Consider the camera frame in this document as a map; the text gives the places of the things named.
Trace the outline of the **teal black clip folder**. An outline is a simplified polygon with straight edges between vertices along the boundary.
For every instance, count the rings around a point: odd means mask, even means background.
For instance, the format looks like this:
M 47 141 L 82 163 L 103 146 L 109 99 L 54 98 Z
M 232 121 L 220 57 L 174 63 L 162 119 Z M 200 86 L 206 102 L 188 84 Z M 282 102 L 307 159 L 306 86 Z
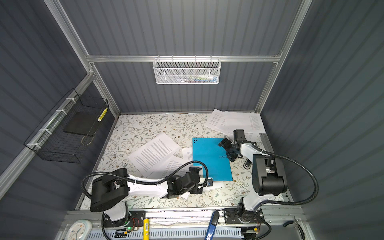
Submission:
M 226 150 L 219 147 L 223 139 L 193 138 L 193 160 L 204 163 L 209 170 L 209 178 L 214 182 L 232 181 L 233 175 Z

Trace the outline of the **printed paper sheet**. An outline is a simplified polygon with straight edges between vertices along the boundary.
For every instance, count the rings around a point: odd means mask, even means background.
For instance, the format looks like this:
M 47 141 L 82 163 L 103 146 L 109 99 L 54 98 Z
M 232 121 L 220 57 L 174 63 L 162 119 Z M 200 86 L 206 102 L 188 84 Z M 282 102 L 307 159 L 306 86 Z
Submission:
M 151 174 L 149 174 L 147 178 L 163 179 L 187 162 L 187 160 L 172 156 L 169 160 L 165 161 L 159 167 L 155 168 L 155 170 Z
M 162 133 L 133 152 L 129 160 L 144 178 L 148 178 L 150 174 L 160 170 L 180 149 L 176 142 Z

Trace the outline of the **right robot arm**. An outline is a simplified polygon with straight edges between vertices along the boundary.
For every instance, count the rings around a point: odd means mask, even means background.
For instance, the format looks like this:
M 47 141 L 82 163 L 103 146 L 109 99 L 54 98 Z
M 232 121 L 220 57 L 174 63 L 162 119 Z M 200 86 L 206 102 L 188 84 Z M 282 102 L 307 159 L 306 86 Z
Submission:
M 288 183 L 281 161 L 277 161 L 256 143 L 248 141 L 243 130 L 234 130 L 233 134 L 233 141 L 224 138 L 218 146 L 226 151 L 231 162 L 245 157 L 244 168 L 252 169 L 251 190 L 241 198 L 236 213 L 240 221 L 248 222 L 246 217 L 265 205 L 269 198 L 285 193 Z

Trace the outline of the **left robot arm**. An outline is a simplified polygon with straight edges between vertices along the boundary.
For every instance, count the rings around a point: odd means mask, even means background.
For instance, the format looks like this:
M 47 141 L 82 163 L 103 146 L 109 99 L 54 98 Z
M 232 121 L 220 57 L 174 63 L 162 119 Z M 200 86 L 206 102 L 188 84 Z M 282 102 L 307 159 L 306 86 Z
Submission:
M 176 169 L 164 179 L 144 179 L 128 174 L 120 168 L 113 172 L 94 172 L 82 180 L 82 191 L 91 200 L 90 211 L 103 213 L 111 222 L 129 220 L 130 214 L 124 199 L 131 196 L 150 196 L 173 199 L 185 193 L 200 195 L 207 186 L 208 177 L 201 182 L 200 173 L 207 167 L 193 166 L 180 176 L 177 173 L 187 164 Z

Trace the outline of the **paper stack far corner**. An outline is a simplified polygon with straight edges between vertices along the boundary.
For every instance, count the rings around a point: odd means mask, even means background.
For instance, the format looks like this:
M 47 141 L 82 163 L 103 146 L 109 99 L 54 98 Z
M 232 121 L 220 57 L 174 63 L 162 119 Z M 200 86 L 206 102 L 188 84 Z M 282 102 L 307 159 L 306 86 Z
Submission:
M 211 113 L 205 123 L 207 128 L 220 132 L 233 139 L 234 130 L 244 130 L 246 139 L 255 140 L 266 130 L 260 114 L 222 112 L 217 109 Z

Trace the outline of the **yellow tube at front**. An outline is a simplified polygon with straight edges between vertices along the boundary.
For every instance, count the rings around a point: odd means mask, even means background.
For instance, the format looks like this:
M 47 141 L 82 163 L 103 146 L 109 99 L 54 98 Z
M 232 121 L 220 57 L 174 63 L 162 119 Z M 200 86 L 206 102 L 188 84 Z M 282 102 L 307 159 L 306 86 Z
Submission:
M 149 234 L 149 219 L 143 220 L 143 240 L 149 240 L 150 234 Z

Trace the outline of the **pens in white basket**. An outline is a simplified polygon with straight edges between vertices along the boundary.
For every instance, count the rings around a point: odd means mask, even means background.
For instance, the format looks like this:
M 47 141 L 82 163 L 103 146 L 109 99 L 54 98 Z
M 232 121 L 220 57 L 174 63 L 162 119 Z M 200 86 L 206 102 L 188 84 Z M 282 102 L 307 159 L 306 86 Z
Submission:
M 193 75 L 178 79 L 181 83 L 218 83 L 219 76 L 217 75 Z

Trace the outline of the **yellow marker in basket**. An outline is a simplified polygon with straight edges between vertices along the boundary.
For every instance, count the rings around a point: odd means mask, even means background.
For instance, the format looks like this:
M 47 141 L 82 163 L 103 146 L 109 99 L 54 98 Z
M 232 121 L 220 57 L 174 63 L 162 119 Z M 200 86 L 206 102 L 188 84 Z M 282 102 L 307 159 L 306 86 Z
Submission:
M 97 121 L 98 121 L 98 122 L 101 122 L 101 121 L 103 120 L 103 118 L 104 118 L 104 116 L 106 115 L 107 112 L 108 112 L 108 108 L 105 108 L 105 109 L 101 112 L 101 114 L 99 115 Z

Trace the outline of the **black pliers front right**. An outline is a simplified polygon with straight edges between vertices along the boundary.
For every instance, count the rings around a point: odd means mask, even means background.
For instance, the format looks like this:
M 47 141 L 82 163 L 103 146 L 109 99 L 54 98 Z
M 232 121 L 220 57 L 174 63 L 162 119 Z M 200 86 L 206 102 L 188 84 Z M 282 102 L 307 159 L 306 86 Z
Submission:
M 283 227 L 286 228 L 289 225 L 293 225 L 298 230 L 302 240 L 306 239 L 306 234 L 305 234 L 303 228 L 301 227 L 301 225 L 299 224 L 299 221 L 297 221 L 297 220 L 287 221 L 283 224 Z

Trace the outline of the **white round clock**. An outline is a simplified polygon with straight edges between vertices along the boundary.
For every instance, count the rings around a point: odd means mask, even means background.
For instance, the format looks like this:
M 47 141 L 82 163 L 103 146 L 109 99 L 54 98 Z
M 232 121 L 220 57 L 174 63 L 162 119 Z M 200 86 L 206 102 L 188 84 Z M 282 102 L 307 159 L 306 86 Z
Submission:
M 71 225 L 66 233 L 65 240 L 87 240 L 92 230 L 89 220 L 78 220 Z

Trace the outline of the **black notebook in basket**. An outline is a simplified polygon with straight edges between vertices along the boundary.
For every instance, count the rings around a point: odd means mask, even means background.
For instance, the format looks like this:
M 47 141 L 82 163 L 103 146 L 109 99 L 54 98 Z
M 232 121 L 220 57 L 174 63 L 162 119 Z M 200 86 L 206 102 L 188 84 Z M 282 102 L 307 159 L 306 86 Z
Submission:
M 77 112 L 64 127 L 63 132 L 93 137 L 101 125 L 97 119 L 94 114 Z

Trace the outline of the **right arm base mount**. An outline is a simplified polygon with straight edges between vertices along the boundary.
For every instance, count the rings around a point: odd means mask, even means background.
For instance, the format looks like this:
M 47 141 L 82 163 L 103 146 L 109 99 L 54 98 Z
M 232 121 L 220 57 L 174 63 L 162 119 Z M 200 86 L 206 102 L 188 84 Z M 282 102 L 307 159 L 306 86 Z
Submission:
M 264 214 L 261 211 L 250 212 L 241 211 L 237 208 L 226 208 L 222 210 L 227 225 L 238 225 L 238 224 L 252 224 L 258 225 L 264 220 Z

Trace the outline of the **blue handled tool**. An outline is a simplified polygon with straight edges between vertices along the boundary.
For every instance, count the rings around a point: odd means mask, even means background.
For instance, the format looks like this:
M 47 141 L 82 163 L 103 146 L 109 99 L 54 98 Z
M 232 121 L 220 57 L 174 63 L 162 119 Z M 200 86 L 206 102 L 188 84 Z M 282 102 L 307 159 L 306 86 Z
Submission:
M 205 235 L 205 240 L 212 240 L 215 234 L 217 224 L 219 222 L 220 213 L 219 211 L 213 211 L 212 217 Z

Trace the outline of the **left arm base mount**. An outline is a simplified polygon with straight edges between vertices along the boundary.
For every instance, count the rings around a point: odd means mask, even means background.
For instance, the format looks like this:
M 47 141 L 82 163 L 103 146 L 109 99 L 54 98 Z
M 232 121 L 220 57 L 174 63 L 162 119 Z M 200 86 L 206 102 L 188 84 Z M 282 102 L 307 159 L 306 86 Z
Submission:
M 144 225 L 143 221 L 146 218 L 146 211 L 128 211 L 126 216 L 117 221 L 112 221 L 109 215 L 103 217 L 104 227 L 107 228 L 123 228 L 123 227 L 142 227 Z

